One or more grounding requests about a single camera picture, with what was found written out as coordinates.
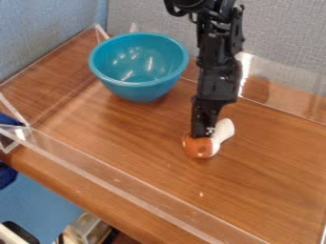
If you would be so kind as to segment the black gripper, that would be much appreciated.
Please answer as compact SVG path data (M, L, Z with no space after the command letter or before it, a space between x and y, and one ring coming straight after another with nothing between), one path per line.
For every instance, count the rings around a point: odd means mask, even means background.
M216 63L206 62L200 55L196 58L196 65L200 74L198 90L192 98L191 136L194 138L210 137L214 134L220 106L236 101L242 78L242 64L234 57L227 57L222 63Z

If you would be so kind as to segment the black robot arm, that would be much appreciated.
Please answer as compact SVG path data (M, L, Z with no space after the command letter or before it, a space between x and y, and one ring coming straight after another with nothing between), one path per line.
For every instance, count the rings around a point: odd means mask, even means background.
M223 107L236 101L242 79L242 30L244 6L235 0L163 0L167 12L188 16L196 25L200 69L198 91L192 98L191 137L211 137Z

